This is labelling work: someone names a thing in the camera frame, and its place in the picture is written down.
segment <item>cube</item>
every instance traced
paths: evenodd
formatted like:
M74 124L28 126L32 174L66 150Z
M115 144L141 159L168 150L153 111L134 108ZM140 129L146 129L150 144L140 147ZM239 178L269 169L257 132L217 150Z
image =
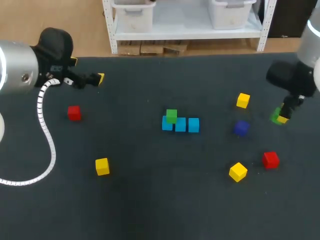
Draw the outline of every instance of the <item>cube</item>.
M237 183L247 175L248 170L238 162L230 168L229 176Z
M188 120L188 131L189 133L199 133L200 121L199 118L189 118Z
M109 163L107 158L95 160L95 169L98 176L107 175L110 173Z
M240 137L247 135L250 124L246 121L238 121L234 127L234 133Z
M81 112L79 106L69 106L68 107L68 117L70 121L77 122L81 121Z
M166 110L166 123L167 124L176 124L178 118L178 111L176 109L167 109Z
M187 120L185 117L178 117L176 119L175 131L176 132L185 132L187 128Z
M236 102L236 106L246 109L249 103L249 99L250 99L250 95L240 93L238 100Z
M172 123L167 123L167 117L162 117L162 130L163 131L172 131L174 128L174 125Z
M278 155L273 152L265 152L262 159L265 169L276 169L279 166Z
M281 108L280 108L280 107L277 107L277 108L274 110L274 112L273 112L273 114L271 115L271 117L270 117L270 120L271 120L273 123L277 124L277 125L282 125L282 123L278 121L278 117L279 117L280 112L281 112Z
M285 124L289 119L284 116L278 116L276 119L279 123Z

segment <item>storage bin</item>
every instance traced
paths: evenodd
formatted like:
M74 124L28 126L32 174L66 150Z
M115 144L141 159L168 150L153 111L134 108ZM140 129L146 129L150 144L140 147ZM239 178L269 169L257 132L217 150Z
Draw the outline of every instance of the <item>storage bin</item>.
M212 26L217 30L243 28L257 0L209 0Z
M113 1L118 17L118 28L124 33L147 33L152 30L156 2L145 4L145 0Z

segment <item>wooden pallet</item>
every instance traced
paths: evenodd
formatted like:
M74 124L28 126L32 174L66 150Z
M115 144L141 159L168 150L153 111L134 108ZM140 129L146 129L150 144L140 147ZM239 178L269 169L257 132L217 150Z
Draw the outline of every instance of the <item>wooden pallet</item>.
M188 40L144 40L144 41L119 41L119 55L166 55L183 54L188 47Z

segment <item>dark blue block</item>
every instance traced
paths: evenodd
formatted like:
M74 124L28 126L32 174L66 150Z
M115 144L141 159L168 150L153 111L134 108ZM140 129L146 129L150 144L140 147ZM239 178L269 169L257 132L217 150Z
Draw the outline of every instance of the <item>dark blue block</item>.
M199 118L189 118L189 120L188 120L189 133L198 133L199 129L200 129Z
M187 120L185 117L178 117L176 119L175 131L176 132L185 132L187 128Z
M162 130L163 131L172 131L174 128L174 125L172 123L167 123L167 117L162 117Z
M250 124L246 121L238 121L234 127L234 133L238 136L244 137L247 135Z

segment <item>red block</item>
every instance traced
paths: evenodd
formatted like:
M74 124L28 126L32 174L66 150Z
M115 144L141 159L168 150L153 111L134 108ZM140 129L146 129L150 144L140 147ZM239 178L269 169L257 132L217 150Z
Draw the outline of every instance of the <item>red block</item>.
M266 169L276 169L280 163L278 155L273 152L265 152L262 159Z
M81 120L81 112L79 106L68 107L68 117L71 121L77 122Z

